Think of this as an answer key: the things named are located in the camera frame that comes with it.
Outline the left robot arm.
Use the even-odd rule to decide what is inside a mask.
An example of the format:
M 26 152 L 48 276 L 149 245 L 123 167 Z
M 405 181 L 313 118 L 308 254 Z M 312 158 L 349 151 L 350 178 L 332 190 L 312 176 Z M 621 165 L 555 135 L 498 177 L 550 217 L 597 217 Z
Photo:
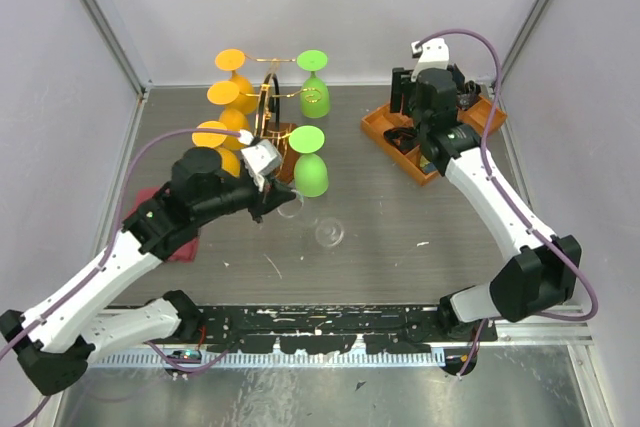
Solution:
M 181 290 L 109 319 L 99 313 L 128 286 L 198 237 L 206 224 L 238 211 L 260 222 L 295 198 L 276 179 L 281 154 L 267 141 L 240 152 L 240 172 L 218 151 L 193 147 L 171 178 L 123 221 L 110 244 L 57 292 L 25 312 L 1 316 L 1 333 L 26 377 L 44 396 L 76 383 L 90 364 L 139 343 L 199 334 L 201 311 Z

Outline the clear champagne flute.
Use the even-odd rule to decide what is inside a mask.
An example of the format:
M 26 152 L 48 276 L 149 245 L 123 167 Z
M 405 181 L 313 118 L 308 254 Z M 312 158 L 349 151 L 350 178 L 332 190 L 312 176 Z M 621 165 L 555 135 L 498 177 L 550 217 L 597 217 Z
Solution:
M 306 197 L 293 190 L 295 199 L 276 209 L 278 215 L 290 225 L 309 232 L 323 248 L 338 246 L 345 237 L 345 227 L 335 216 L 325 214 L 323 197 Z

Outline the green goblet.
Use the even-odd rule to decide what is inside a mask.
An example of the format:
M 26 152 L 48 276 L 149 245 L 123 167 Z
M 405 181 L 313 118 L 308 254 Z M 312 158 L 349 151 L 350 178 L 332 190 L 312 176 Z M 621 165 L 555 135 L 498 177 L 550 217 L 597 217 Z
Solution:
M 295 186 L 309 198 L 323 195 L 329 187 L 327 166 L 317 154 L 324 142 L 324 132 L 312 125 L 297 127 L 289 136 L 289 146 L 299 154 L 294 167 Z
M 297 57 L 296 62 L 302 70 L 309 73 L 300 95 L 302 114 L 311 119 L 326 116 L 330 111 L 330 94 L 318 73 L 328 64 L 327 54 L 317 49 L 306 50 Z

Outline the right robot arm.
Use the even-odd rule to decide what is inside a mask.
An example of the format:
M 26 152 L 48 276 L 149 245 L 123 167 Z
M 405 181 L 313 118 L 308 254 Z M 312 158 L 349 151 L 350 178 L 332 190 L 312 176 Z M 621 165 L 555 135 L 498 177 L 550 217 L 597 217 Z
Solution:
M 469 201 L 505 261 L 489 282 L 440 299 L 438 326 L 459 341 L 474 322 L 518 322 L 569 300 L 582 255 L 571 235 L 557 236 L 517 196 L 476 130 L 458 118 L 450 68 L 392 71 L 390 110 L 412 120 L 422 155 Z

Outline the green goblet front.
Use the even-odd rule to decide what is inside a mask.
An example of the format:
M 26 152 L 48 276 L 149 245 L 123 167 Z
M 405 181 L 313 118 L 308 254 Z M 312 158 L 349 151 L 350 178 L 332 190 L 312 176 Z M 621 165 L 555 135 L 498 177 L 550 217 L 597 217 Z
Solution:
M 323 195 L 329 187 L 327 166 L 317 154 L 324 142 L 324 132 L 312 125 L 297 127 L 289 136 L 289 146 L 299 154 L 294 167 L 295 186 L 309 198 Z

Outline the orange goblet front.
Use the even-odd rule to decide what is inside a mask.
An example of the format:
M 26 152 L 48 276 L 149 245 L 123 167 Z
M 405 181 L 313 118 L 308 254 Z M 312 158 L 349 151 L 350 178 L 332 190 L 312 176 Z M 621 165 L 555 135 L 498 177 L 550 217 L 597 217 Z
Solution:
M 192 142 L 196 147 L 206 147 L 215 150 L 221 157 L 222 168 L 234 177 L 240 176 L 240 160 L 236 154 L 226 148 L 230 140 L 236 141 L 237 138 L 227 134 L 196 132 L 192 134 Z

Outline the orange goblet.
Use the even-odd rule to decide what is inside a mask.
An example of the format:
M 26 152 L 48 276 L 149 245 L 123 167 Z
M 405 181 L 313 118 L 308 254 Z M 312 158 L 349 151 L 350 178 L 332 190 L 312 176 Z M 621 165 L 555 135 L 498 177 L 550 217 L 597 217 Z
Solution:
M 240 109 L 245 97 L 239 87 L 232 81 L 225 80 L 214 83 L 207 91 L 207 99 L 211 104 L 221 106 L 219 121 L 230 130 L 248 130 L 246 114 Z
M 245 97 L 240 109 L 245 114 L 253 113 L 257 108 L 257 102 L 251 94 L 255 93 L 251 82 L 239 73 L 239 69 L 244 65 L 247 57 L 245 53 L 236 48 L 229 48 L 219 52 L 215 58 L 215 65 L 222 71 L 230 74 L 229 81 L 234 82 L 240 89 L 240 93 Z
M 206 147 L 215 150 L 221 157 L 222 168 L 234 177 L 240 176 L 240 160 L 236 154 L 226 148 L 230 140 L 236 141 L 237 138 L 227 134 L 196 132 L 192 134 L 192 142 L 196 147 Z

